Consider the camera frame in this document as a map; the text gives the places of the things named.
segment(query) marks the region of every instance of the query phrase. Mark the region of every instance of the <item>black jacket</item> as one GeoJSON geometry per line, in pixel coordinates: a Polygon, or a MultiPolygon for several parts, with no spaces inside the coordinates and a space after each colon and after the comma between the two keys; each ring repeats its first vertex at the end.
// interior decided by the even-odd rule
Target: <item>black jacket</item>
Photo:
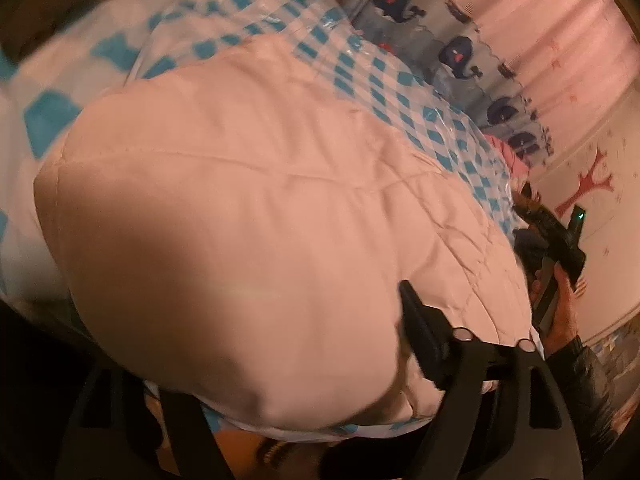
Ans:
{"type": "Polygon", "coordinates": [[[611,426],[614,411],[609,380],[596,355],[579,337],[549,356],[546,364],[569,410],[586,475],[618,436],[611,426]]]}

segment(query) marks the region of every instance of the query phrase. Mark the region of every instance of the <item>hand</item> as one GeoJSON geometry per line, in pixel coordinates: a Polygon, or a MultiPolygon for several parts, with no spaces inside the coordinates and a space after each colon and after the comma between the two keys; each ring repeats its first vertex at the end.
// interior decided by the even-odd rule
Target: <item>hand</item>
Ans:
{"type": "MultiPolygon", "coordinates": [[[[569,276],[559,263],[554,267],[554,276],[558,282],[558,306],[554,322],[549,334],[542,338],[542,346],[545,348],[545,358],[564,348],[578,335],[578,319],[575,313],[576,298],[571,288],[569,276]]],[[[537,280],[531,285],[529,298],[531,304],[535,303],[542,284],[540,283],[540,271],[536,272],[537,280]]]]}

